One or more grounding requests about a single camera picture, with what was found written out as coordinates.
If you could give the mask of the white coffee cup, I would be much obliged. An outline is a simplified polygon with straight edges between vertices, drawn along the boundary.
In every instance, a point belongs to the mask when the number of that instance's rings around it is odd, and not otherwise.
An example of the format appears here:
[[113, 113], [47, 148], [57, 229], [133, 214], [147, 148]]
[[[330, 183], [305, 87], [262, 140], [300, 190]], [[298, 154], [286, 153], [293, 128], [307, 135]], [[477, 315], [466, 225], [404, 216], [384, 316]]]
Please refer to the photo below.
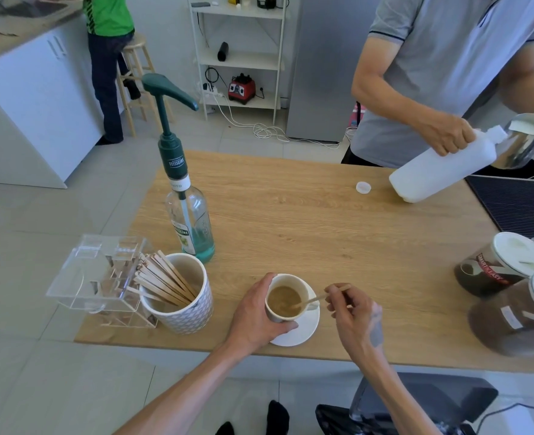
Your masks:
[[[315, 297], [315, 294], [313, 293], [311, 287], [309, 287], [309, 285], [304, 280], [302, 280], [301, 278], [299, 278], [297, 276], [291, 275], [291, 274], [281, 274], [280, 273], [280, 274], [276, 274], [275, 277], [272, 279], [272, 281], [271, 281], [271, 283], [269, 285], [269, 288], [267, 290], [266, 299], [267, 299], [267, 296], [269, 295], [269, 293], [271, 292], [271, 290], [273, 288], [277, 287], [277, 286], [289, 286], [289, 287], [294, 288], [295, 290], [297, 290], [300, 293], [302, 301], [305, 301], [305, 300], [308, 300], [308, 299], [311, 299], [311, 298]], [[303, 313], [305, 313], [306, 310], [307, 310], [307, 309], [304, 309], [299, 315], [297, 315], [295, 317], [289, 317], [289, 318], [281, 317], [279, 315], [274, 314], [270, 310], [270, 308], [267, 306], [266, 299], [265, 299], [266, 314], [267, 314], [267, 317], [272, 322], [295, 321]]]

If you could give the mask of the white plastic milk bottle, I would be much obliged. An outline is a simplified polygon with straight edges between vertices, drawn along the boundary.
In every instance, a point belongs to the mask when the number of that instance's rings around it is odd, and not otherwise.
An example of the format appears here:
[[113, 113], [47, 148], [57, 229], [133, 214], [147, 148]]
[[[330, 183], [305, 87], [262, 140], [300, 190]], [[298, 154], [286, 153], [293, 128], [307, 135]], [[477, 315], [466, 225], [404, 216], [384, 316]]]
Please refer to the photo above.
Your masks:
[[440, 156], [430, 148], [395, 170], [389, 176], [394, 191], [415, 204], [491, 165], [497, 158], [496, 146], [508, 135], [502, 126], [475, 133], [476, 139], [457, 153]]

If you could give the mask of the person's left hand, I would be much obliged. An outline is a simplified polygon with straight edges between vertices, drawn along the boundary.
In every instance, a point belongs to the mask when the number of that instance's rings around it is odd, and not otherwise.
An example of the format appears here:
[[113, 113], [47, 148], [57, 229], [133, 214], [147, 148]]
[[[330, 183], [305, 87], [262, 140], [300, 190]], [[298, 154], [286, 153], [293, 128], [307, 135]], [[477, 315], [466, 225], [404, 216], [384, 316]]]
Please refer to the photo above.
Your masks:
[[266, 314], [265, 299], [275, 273], [269, 272], [252, 285], [238, 304], [226, 339], [227, 347], [244, 358], [268, 343], [265, 324], [271, 321]]

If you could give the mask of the steel sink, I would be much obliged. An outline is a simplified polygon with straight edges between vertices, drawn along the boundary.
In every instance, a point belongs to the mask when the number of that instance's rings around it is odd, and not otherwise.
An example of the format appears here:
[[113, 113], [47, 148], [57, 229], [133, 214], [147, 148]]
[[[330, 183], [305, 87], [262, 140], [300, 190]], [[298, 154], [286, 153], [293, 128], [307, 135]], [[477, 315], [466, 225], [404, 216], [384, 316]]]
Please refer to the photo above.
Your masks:
[[64, 2], [44, 0], [0, 0], [0, 17], [45, 18], [68, 7]]

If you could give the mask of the black ribbed bar mat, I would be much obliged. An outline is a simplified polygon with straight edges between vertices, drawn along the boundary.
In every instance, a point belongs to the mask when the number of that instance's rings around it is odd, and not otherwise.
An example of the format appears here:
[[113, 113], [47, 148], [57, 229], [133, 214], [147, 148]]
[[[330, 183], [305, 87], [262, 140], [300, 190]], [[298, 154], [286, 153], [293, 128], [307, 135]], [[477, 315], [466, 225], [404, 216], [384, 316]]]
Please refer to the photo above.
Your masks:
[[500, 232], [534, 238], [534, 179], [470, 175], [465, 182]]

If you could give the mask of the bundle of wooden stir sticks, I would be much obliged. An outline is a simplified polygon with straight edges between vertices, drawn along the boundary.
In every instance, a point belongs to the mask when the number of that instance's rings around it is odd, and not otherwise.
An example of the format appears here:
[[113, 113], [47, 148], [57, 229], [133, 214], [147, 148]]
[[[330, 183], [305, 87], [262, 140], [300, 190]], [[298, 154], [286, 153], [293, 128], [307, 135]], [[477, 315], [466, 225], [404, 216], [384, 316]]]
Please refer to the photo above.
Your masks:
[[151, 293], [150, 298], [179, 308], [189, 306], [198, 296], [198, 292], [160, 250], [151, 254], [141, 253], [134, 276], [138, 285]]

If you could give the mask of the white patterned mug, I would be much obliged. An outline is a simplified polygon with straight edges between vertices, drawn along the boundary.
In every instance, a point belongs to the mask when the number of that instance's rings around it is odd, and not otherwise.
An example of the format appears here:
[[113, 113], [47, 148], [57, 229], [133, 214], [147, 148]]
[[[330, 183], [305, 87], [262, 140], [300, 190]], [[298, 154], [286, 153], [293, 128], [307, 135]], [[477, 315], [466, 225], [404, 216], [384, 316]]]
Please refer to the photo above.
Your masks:
[[192, 255], [174, 253], [165, 256], [198, 292], [198, 296], [189, 306], [179, 308], [150, 298], [151, 293], [138, 285], [137, 293], [142, 308], [174, 333], [193, 334], [204, 328], [213, 314], [213, 294], [206, 269], [201, 261]]

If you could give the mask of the steel milk pitcher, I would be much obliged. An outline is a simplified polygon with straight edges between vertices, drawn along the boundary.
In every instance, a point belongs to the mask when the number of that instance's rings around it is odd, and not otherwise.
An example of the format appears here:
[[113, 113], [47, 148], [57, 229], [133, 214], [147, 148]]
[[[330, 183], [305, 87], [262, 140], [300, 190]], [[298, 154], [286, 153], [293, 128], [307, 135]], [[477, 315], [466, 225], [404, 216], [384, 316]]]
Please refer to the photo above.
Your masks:
[[491, 166], [512, 170], [524, 167], [534, 156], [534, 114], [519, 114], [503, 127], [506, 137], [496, 145]]

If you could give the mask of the person's right hand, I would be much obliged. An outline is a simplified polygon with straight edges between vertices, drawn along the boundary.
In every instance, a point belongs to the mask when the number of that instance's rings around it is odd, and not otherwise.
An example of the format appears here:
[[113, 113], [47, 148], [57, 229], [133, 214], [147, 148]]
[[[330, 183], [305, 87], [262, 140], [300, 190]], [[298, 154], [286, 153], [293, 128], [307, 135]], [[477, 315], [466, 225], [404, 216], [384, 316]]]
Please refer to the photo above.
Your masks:
[[382, 308], [373, 301], [365, 292], [354, 285], [343, 292], [336, 286], [343, 287], [348, 283], [336, 283], [326, 287], [328, 296], [325, 301], [328, 310], [332, 313], [332, 302], [347, 303], [353, 302], [354, 320], [336, 320], [336, 328], [341, 343], [351, 358], [351, 355], [363, 343], [370, 343], [373, 346], [380, 346], [383, 351], [384, 336], [382, 330]]

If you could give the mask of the glass syrup bottle green pump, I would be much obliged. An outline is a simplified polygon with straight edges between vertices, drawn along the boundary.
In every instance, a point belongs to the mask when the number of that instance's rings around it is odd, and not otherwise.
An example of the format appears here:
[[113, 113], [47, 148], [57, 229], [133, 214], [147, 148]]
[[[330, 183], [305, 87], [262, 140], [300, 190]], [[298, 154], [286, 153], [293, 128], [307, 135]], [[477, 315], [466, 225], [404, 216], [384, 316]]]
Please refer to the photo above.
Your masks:
[[145, 74], [142, 85], [145, 92], [155, 99], [162, 126], [158, 149], [171, 185], [165, 201], [169, 218], [182, 251], [197, 257], [203, 263], [209, 262], [215, 253], [215, 242], [206, 198], [191, 183], [184, 147], [170, 128], [164, 100], [172, 98], [193, 111], [198, 111], [198, 104], [162, 74]]

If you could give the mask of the coffee jar red label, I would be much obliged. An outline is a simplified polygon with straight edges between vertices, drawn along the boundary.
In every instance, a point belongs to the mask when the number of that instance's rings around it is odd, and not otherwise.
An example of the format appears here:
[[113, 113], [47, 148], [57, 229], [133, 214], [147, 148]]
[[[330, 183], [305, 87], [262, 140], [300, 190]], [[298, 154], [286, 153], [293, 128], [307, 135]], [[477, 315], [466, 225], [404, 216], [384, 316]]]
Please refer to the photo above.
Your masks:
[[453, 272], [467, 292], [492, 296], [534, 275], [534, 241], [517, 233], [497, 233]]

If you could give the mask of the white kitchen cabinet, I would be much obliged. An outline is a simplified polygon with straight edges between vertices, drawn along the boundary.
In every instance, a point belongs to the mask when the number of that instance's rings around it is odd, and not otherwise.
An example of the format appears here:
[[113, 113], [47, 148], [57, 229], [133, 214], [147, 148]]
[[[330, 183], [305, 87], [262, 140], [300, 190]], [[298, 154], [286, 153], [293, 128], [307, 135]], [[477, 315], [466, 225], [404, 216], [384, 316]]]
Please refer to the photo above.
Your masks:
[[0, 184], [67, 189], [103, 133], [82, 14], [0, 55]]

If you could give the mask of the clear acrylic organizer box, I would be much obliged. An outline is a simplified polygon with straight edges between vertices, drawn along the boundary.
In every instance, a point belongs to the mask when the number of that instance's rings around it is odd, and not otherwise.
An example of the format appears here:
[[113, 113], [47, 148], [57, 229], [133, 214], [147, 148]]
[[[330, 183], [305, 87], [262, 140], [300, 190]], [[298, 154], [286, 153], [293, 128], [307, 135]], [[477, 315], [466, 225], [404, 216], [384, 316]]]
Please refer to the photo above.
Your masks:
[[82, 235], [46, 295], [111, 328], [155, 328], [135, 282], [140, 257], [154, 252], [145, 237]]

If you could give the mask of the coffee jar white label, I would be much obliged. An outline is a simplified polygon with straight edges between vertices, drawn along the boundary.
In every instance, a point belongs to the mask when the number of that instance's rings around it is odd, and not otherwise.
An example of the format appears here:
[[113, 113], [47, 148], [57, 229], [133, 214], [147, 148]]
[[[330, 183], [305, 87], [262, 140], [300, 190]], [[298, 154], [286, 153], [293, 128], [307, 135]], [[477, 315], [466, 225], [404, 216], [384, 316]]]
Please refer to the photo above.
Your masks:
[[534, 275], [480, 300], [467, 319], [488, 349], [509, 357], [534, 356]]

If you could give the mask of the red blender base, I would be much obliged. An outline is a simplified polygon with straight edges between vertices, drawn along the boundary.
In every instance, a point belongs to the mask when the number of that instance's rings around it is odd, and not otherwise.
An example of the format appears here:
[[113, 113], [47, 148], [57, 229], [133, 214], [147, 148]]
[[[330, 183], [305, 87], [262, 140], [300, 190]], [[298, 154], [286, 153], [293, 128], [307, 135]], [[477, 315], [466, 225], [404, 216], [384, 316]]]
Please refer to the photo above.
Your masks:
[[227, 98], [241, 105], [246, 105], [256, 96], [255, 80], [244, 73], [234, 76], [229, 84]]

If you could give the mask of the brown milky coffee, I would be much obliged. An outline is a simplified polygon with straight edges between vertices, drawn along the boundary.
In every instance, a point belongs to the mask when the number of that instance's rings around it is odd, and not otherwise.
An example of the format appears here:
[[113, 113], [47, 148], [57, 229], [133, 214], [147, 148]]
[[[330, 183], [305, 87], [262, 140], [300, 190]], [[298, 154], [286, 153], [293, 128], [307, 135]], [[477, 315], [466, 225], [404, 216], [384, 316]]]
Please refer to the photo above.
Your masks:
[[300, 293], [289, 286], [273, 288], [267, 296], [266, 303], [274, 314], [285, 318], [295, 317], [304, 309]]

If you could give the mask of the person's right forearm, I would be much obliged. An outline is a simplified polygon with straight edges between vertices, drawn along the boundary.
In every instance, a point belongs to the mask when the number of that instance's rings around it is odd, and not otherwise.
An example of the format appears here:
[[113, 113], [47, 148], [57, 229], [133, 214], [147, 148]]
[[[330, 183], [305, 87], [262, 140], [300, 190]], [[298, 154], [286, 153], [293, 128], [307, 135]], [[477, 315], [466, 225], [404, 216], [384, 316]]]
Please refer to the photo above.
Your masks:
[[380, 346], [363, 343], [351, 359], [379, 395], [398, 435], [442, 435], [387, 362]]

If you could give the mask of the wooden stool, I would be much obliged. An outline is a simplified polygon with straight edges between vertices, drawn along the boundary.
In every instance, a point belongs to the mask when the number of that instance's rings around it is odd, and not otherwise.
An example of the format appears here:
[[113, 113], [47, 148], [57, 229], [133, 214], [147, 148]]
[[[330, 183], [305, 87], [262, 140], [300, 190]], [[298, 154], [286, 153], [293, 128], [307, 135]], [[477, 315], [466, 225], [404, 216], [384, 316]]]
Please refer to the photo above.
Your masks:
[[[125, 60], [128, 73], [121, 74], [117, 67], [117, 86], [121, 103], [126, 115], [126, 120], [132, 137], [136, 137], [136, 130], [133, 121], [133, 109], [139, 109], [144, 121], [147, 121], [148, 113], [155, 118], [157, 126], [162, 130], [160, 116], [153, 96], [144, 91], [142, 77], [147, 73], [155, 73], [152, 59], [147, 50], [147, 40], [142, 34], [136, 33], [132, 41], [122, 50], [121, 55]], [[134, 81], [140, 88], [140, 98], [132, 99], [130, 91], [127, 89], [129, 81]]]

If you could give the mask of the white shelf unit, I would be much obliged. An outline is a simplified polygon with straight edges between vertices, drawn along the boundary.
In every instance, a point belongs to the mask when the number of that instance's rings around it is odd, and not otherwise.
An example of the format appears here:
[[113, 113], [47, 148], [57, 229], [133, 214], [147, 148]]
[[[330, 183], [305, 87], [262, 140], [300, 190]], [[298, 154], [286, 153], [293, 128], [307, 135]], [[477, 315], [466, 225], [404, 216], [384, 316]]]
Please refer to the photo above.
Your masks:
[[[217, 105], [269, 109], [275, 123], [281, 108], [280, 79], [285, 70], [283, 47], [289, 0], [277, 0], [277, 7], [271, 10], [258, 8], [256, 0], [187, 2], [203, 106], [211, 105], [217, 98]], [[217, 60], [222, 42], [229, 44], [227, 60], [223, 63]], [[255, 96], [246, 105], [230, 101], [227, 98], [230, 80], [224, 76], [224, 85], [219, 80], [207, 80], [209, 68], [226, 69], [233, 76], [241, 73], [251, 76], [261, 96]], [[204, 82], [215, 85], [225, 98], [204, 95]]]

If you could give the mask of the white saucer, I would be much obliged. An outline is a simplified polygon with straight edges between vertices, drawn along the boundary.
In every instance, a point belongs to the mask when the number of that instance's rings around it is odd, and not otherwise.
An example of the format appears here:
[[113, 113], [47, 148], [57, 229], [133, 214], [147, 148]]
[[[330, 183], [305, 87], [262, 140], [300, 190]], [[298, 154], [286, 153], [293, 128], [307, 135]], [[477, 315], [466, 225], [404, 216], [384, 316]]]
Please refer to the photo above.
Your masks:
[[298, 327], [282, 334], [270, 343], [280, 347], [294, 347], [308, 341], [315, 331], [320, 322], [320, 307], [319, 302], [313, 304], [314, 307], [309, 307], [305, 313], [303, 313], [295, 322]]

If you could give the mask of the black chair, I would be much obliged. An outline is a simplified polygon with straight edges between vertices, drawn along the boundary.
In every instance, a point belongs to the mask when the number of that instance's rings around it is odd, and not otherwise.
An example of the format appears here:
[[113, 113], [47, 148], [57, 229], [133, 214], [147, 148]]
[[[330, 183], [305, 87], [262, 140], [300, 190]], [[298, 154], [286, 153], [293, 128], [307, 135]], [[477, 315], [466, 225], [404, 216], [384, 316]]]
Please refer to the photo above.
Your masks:
[[[499, 392], [487, 380], [458, 375], [400, 373], [400, 380], [444, 435], [475, 435], [471, 424], [482, 417]], [[366, 435], [400, 435], [379, 394], [363, 379], [349, 409]]]

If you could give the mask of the person's left forearm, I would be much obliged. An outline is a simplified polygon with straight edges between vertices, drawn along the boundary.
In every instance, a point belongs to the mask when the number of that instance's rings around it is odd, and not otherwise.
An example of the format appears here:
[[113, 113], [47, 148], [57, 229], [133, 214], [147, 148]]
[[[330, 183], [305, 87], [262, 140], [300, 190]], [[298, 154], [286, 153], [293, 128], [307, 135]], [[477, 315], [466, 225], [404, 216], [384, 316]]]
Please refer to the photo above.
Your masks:
[[186, 435], [227, 374], [253, 350], [248, 339], [228, 338], [112, 435]]

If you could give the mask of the silver refrigerator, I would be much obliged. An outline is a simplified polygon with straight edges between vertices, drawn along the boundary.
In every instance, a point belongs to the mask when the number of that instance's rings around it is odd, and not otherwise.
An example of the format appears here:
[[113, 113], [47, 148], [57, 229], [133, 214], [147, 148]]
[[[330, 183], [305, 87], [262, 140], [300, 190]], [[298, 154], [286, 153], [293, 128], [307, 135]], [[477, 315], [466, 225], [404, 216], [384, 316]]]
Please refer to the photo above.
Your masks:
[[351, 84], [380, 0], [300, 0], [286, 136], [341, 141]]

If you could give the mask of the single wooden stirrer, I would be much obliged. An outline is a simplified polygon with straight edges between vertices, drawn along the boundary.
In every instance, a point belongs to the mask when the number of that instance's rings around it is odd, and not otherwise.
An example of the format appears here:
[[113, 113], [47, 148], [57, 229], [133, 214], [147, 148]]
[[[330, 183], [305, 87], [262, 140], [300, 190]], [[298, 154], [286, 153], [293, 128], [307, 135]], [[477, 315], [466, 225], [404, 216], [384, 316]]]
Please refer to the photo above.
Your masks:
[[[340, 292], [343, 292], [343, 291], [349, 289], [351, 287], [351, 284], [346, 284], [343, 287], [338, 287], [338, 286], [336, 286], [336, 287]], [[291, 307], [292, 308], [301, 308], [302, 310], [304, 310], [304, 309], [309, 310], [311, 308], [311, 307], [309, 307], [311, 304], [318, 303], [320, 300], [324, 300], [328, 296], [328, 294], [329, 294], [328, 292], [324, 292], [323, 294], [318, 295], [318, 296], [316, 296], [314, 298], [302, 301], [302, 302], [297, 303], [297, 304], [293, 304]]]

